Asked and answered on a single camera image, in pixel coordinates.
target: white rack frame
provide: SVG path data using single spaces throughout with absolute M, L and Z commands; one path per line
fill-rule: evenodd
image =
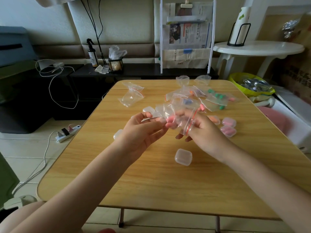
M 161 65 L 161 74 L 163 73 L 163 0 L 160 0 L 160 65 Z M 215 42 L 215 24 L 216 24 L 216 0 L 213 0 L 213 26 L 212 26 L 212 41 L 211 41 L 211 52 L 210 58 L 208 60 L 207 74 L 211 71 L 211 63 L 213 56 L 213 48 Z

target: tiled floor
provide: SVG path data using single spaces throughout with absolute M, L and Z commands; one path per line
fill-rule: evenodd
M 52 131 L 60 131 L 69 124 L 83 125 L 84 121 L 55 121 L 50 119 L 32 134 L 0 133 L 0 152 L 12 167 L 20 181 L 26 180 L 43 165 L 43 154 Z M 47 151 L 47 167 L 28 184 L 17 191 L 15 196 L 30 194 L 38 198 L 37 185 L 44 173 L 52 166 L 70 140 L 60 144 L 51 138 Z M 98 232 L 103 228 L 113 228 L 117 232 L 185 232 L 213 233 L 215 218 L 194 214 L 169 213 L 157 211 L 125 210 L 123 229 L 118 228 L 119 209 L 98 207 L 83 227 L 85 233 Z M 222 232 L 292 232 L 283 222 L 256 219 L 221 217 Z

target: white round table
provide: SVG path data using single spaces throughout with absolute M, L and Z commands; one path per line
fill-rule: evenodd
M 305 50 L 303 45 L 297 43 L 274 42 L 274 41 L 248 41 L 244 46 L 228 46 L 227 42 L 216 43 L 214 51 L 220 52 L 216 72 L 220 72 L 223 60 L 227 64 L 222 79 L 227 79 L 234 57 L 237 56 L 266 56 L 258 70 L 257 76 L 263 77 L 272 60 L 275 58 L 284 59 L 288 55 L 298 54 Z

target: spray bottle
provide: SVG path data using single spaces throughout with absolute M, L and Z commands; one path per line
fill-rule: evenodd
M 92 66 L 93 67 L 97 67 L 98 66 L 98 60 L 97 60 L 97 57 L 96 57 L 95 49 L 92 47 L 92 44 L 94 44 L 94 43 L 92 42 L 92 39 L 87 39 L 86 42 L 89 45 L 88 52 L 89 52 L 89 56 L 90 56 L 90 59 L 91 59 Z

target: hand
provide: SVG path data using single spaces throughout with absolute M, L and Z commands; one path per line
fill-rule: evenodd
M 192 116 L 192 110 L 184 109 L 178 111 L 175 115 L 190 117 Z M 226 151 L 235 145 L 207 116 L 197 113 L 194 118 L 195 124 L 189 130 L 189 136 L 185 141 L 189 142 L 193 140 L 204 152 L 223 162 Z M 173 127 L 174 124 L 168 121 L 165 126 L 170 128 Z M 181 139 L 182 137 L 182 134 L 178 134 L 176 139 Z
M 152 118 L 150 112 L 138 113 L 127 122 L 113 144 L 130 158 L 132 164 L 167 132 L 165 124 L 165 119 Z

